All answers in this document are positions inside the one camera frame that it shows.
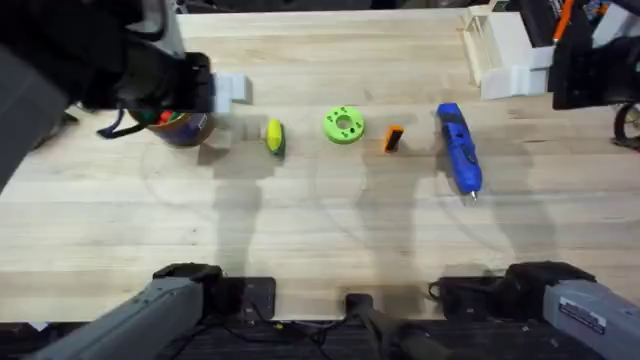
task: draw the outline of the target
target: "wooden table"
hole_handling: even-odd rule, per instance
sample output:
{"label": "wooden table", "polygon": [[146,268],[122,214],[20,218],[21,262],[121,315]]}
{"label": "wooden table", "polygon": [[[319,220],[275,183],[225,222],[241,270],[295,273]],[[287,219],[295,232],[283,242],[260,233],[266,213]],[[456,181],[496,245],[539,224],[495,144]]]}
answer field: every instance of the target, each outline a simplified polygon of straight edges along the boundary
{"label": "wooden table", "polygon": [[[182,17],[190,49],[250,77],[253,105],[234,105],[199,148],[150,132],[101,140],[109,112],[29,155],[0,197],[0,320],[90,320],[186,261],[275,277],[280,318],[337,317],[350,291],[432,316],[426,282],[545,259],[640,303],[638,154],[609,144],[609,109],[479,101],[462,11]],[[444,101],[478,147],[472,206],[447,177]],[[340,146],[322,118],[345,104],[366,134]],[[269,118],[286,127],[284,162],[260,140]],[[390,124],[406,128],[395,155],[381,151]]]}

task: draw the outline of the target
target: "small orange object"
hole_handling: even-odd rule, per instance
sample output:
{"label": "small orange object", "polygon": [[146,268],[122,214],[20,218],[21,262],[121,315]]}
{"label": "small orange object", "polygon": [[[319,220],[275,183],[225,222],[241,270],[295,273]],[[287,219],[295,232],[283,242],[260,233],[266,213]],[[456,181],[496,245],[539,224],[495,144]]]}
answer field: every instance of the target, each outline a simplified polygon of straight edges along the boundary
{"label": "small orange object", "polygon": [[569,21],[571,21],[571,10],[573,9],[573,0],[565,0],[562,5],[562,13],[560,14],[560,20],[556,25],[556,31],[553,33],[553,42],[558,42],[562,38],[562,34],[567,29]]}
{"label": "small orange object", "polygon": [[398,151],[398,143],[400,143],[402,134],[404,134],[404,128],[402,126],[389,126],[389,130],[387,130],[387,136],[384,141],[384,151],[387,153]]}
{"label": "small orange object", "polygon": [[604,14],[606,14],[606,13],[607,13],[607,10],[609,10],[609,4],[604,4],[604,5],[602,5],[602,7],[601,7],[600,9],[598,9],[598,10],[596,11],[596,13],[597,13],[598,15],[604,15]]}

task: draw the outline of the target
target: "wire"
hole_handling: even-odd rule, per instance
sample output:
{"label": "wire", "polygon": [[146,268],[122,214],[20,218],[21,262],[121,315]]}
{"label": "wire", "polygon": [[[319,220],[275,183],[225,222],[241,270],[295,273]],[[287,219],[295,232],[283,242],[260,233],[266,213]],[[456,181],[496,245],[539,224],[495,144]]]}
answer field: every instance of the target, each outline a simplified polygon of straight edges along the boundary
{"label": "wire", "polygon": [[[262,313],[260,312],[260,310],[258,309],[258,307],[256,306],[256,304],[254,304],[253,302],[249,302],[249,304],[251,305],[251,307],[253,308],[254,312],[256,313],[256,315],[258,315],[258,318],[260,319],[260,322],[265,323],[265,324],[269,324],[269,325],[276,325],[276,326],[282,326],[282,328],[293,328],[295,330],[297,330],[302,336],[298,339],[258,339],[258,338],[251,338],[248,337],[244,334],[238,333],[236,331],[233,331],[231,328],[229,328],[225,323],[220,323],[220,322],[212,322],[209,324],[203,324],[202,328],[194,331],[192,334],[189,334],[185,337],[183,337],[183,343],[180,345],[180,347],[178,348],[178,350],[169,358],[169,360],[175,360],[177,359],[180,355],[182,355],[182,353],[186,350],[186,348],[195,340],[196,337],[212,330],[213,328],[219,327],[222,328],[224,331],[226,331],[227,333],[229,333],[229,335],[235,337],[238,340],[244,341],[246,343],[253,343],[253,344],[274,344],[274,345],[293,345],[299,342],[302,342],[304,340],[309,340],[311,341],[311,343],[313,343],[316,348],[318,349],[318,352],[320,353],[320,355],[325,359],[325,360],[333,360],[333,358],[331,356],[329,356],[329,354],[326,353],[326,351],[322,348],[327,340],[327,335],[330,331],[335,330],[341,326],[343,326],[350,318],[352,318],[354,315],[353,314],[347,314],[343,319],[335,321],[333,323],[327,324],[327,325],[323,325],[323,324],[318,324],[318,323],[312,323],[312,322],[300,322],[300,321],[296,321],[296,322],[280,322],[280,321],[272,321],[272,320],[267,320],[262,316]],[[301,327],[307,327],[307,328],[313,328],[314,331],[312,331],[311,333],[304,331]]]}
{"label": "wire", "polygon": [[196,337],[198,337],[198,336],[204,334],[205,332],[213,329],[217,325],[220,325],[220,324],[212,323],[212,324],[206,325],[206,326],[202,327],[201,329],[196,330],[192,334],[187,335],[186,337],[184,337],[184,341],[183,341],[182,345],[180,345],[178,350],[175,353],[173,353],[173,355],[171,355],[169,360],[177,359],[180,355],[182,355],[182,353],[187,349],[187,347],[193,342],[193,340],[195,340]]}

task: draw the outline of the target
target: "yellow corn toy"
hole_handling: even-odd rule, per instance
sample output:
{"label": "yellow corn toy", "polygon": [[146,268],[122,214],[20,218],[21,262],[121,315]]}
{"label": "yellow corn toy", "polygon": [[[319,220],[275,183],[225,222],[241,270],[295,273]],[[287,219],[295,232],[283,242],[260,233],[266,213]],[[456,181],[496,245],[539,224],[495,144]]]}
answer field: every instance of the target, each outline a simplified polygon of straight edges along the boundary
{"label": "yellow corn toy", "polygon": [[271,119],[267,125],[267,148],[274,156],[284,157],[286,142],[284,139],[284,127],[280,121]]}

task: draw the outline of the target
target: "green ring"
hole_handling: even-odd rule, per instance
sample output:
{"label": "green ring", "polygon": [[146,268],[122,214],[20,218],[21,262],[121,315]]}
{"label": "green ring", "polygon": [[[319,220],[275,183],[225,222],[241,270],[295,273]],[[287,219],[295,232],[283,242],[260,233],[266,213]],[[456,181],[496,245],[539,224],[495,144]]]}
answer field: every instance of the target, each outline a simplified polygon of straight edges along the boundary
{"label": "green ring", "polygon": [[[342,129],[339,120],[346,120],[350,126]],[[364,134],[364,119],[360,112],[350,106],[333,108],[324,116],[324,132],[336,144],[351,144]]]}

